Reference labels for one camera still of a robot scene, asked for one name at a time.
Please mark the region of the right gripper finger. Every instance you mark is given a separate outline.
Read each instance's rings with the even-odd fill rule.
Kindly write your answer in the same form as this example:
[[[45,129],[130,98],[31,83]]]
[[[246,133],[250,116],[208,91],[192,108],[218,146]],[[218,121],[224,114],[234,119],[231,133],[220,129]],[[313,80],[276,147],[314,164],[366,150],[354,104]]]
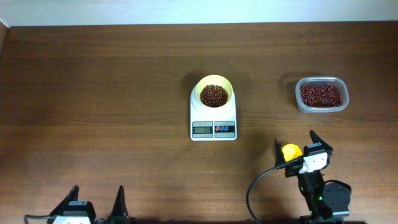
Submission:
[[[329,149],[330,146],[323,140],[321,139],[314,130],[310,131],[310,137],[312,139],[312,144],[308,146],[309,149]]]
[[[282,152],[281,143],[274,139],[275,147],[275,166],[281,168],[285,164],[284,153]]]

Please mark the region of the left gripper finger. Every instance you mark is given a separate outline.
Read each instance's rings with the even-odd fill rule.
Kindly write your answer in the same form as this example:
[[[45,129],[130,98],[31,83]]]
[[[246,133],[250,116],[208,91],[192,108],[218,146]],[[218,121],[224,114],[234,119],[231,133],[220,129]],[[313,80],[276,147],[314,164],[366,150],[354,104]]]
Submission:
[[[67,196],[50,212],[50,216],[61,215],[71,201],[78,200],[79,186],[74,185]]]
[[[111,223],[129,223],[129,215],[125,203],[124,187],[121,185],[114,201],[113,210],[110,214]]]

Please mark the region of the yellow measuring scoop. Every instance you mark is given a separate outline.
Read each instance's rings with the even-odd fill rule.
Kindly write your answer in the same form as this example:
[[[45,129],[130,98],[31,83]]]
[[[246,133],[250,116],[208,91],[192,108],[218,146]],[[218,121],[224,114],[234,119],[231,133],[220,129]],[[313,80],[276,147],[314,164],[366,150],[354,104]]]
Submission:
[[[292,161],[302,155],[301,149],[295,144],[286,144],[283,146],[282,153],[286,162]]]

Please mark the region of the red adzuki beans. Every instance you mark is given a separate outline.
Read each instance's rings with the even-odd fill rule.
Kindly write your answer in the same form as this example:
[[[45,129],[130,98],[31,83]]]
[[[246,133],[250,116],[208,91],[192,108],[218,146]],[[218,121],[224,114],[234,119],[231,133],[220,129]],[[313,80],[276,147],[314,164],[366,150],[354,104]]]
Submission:
[[[338,107],[342,104],[337,87],[330,84],[302,85],[300,96],[303,103],[310,107]],[[228,92],[219,85],[207,85],[200,93],[200,101],[213,108],[225,105],[228,97]]]

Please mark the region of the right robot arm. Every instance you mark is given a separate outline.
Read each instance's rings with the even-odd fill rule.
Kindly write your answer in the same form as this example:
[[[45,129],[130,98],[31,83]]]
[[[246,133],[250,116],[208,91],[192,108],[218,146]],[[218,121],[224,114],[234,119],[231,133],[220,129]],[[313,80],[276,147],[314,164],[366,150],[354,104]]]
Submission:
[[[275,146],[275,168],[284,169],[286,178],[296,177],[305,198],[309,215],[299,223],[343,223],[349,216],[352,193],[350,185],[339,180],[324,180],[321,170],[330,165],[333,148],[310,131],[312,143],[301,149],[284,149],[278,140]]]

